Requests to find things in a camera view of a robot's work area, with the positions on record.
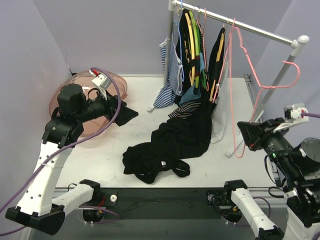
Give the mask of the pink wire hanger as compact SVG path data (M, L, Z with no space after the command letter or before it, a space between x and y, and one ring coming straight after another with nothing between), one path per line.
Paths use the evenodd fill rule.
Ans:
M258 106L261 93L263 91L265 91L265 90L271 90L272 92L274 92L274 90L276 90L276 89L288 89L288 88L293 87L298 82L298 80L300 79L301 70L300 70L300 67L296 63L294 63L292 60L282 61L282 63L284 64L285 67L289 67L289 66L294 66L295 67L295 69L296 69L295 80L291 84L287 84L287 85L275 85L275 84L273 84L273 85L262 85L260 80L259 80L259 78L258 78L256 70L255 70L255 68L254 68L254 66L252 64L252 61L251 61L250 55L248 53L248 50L243 45L243 37L242 37L241 31L240 31L240 29L238 27L233 26L233 25L232 25L232 28L231 28L231 31L230 31L230 34L229 34L230 35L229 36L230 44L229 44L229 47L228 47L229 58L230 59L232 58L233 30L236 30L236 32L237 32L238 39L239 39L239 46L243 50L244 55L247 58L247 62L248 62L249 66L250 66L250 68L252 70L252 73L253 73L253 76L255 78L255 81L256 81L257 85L259 86L259 92L258 92L257 97L255 99L255 104L253 106L251 118L249 120L250 123L255 123L255 121L258 120L262 116L262 112L264 111L264 107L262 105ZM236 137L235 137L235 126L236 125L235 125L234 107L233 107L233 98L232 98L232 83L230 83L229 86L230 86L229 98L230 98L232 134L233 134L233 149L234 149L233 152L234 152L234 155L235 155L236 158L241 159L245 155L245 148L246 147L243 146L241 155L237 154Z

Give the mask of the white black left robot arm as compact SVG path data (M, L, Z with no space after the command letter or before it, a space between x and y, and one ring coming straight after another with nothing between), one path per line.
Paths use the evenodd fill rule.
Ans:
M44 129L36 168L22 187L24 194L5 213L6 219L49 235L60 230L73 210L83 204L96 207L103 199L101 185L88 179L62 196L53 197L67 158L81 143L78 138L84 131L83 124L105 117L109 124L123 126L139 115L117 96L98 92L95 99L86 98L79 84L63 86L57 102Z

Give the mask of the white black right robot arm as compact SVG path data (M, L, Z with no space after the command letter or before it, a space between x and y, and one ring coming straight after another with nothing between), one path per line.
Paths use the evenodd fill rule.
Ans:
M264 214L243 180L224 184L221 192L223 201L238 207L257 240L320 238L320 178L311 176L307 170L307 167L320 167L320 141L307 138L297 147L292 147L285 134L293 125L293 121L281 117L263 123L237 123L248 149L253 152L264 150L285 178L283 197L288 212L285 231Z

